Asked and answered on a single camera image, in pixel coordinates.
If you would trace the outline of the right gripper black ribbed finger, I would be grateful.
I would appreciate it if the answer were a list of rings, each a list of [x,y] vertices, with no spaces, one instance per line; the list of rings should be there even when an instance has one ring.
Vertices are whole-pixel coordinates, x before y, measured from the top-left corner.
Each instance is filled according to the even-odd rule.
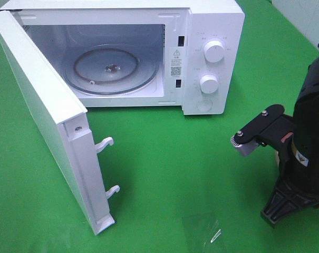
[[[261,210],[260,216],[272,227],[275,227],[285,217],[304,208],[304,200],[298,199],[302,194],[298,188],[291,184],[288,178],[278,177],[272,194]]]

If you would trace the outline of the right gripper silver-padded finger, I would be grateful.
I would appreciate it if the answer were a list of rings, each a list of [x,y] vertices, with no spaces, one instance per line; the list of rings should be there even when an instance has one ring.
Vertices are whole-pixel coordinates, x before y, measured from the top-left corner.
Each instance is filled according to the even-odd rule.
[[[274,104],[262,110],[231,137],[230,141],[234,148],[243,156],[251,154],[258,146],[262,145],[262,141],[258,140],[258,135],[272,123],[275,123],[284,111],[284,107],[280,104]]]

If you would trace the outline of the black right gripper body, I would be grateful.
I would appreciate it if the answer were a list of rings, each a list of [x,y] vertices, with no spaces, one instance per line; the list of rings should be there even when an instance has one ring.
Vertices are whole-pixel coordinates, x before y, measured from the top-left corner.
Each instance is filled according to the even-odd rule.
[[[304,208],[319,207],[319,116],[283,114],[258,135],[262,145],[278,152],[279,177],[299,191]]]

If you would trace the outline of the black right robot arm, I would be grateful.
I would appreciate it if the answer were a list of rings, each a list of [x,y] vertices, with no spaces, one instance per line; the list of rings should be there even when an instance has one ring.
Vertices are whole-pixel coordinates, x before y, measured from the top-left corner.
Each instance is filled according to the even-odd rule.
[[[303,209],[319,207],[319,57],[307,69],[293,115],[284,111],[280,104],[271,105],[231,137],[244,156],[258,146],[277,151],[279,176],[260,212],[271,226]]]

